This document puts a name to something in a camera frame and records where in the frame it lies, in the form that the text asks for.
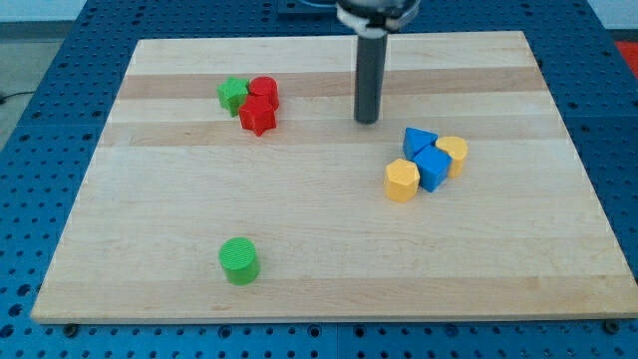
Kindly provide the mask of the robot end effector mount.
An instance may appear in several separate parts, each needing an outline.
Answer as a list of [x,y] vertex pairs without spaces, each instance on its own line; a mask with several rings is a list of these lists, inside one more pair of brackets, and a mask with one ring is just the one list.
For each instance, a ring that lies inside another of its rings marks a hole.
[[337,0],[338,20],[361,37],[399,32],[419,14],[421,0]]

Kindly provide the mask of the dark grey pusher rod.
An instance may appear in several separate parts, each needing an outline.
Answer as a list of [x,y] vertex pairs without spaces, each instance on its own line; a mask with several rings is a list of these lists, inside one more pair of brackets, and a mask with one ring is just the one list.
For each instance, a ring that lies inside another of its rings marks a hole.
[[354,119],[359,124],[373,125],[379,120],[386,50],[386,35],[357,39]]

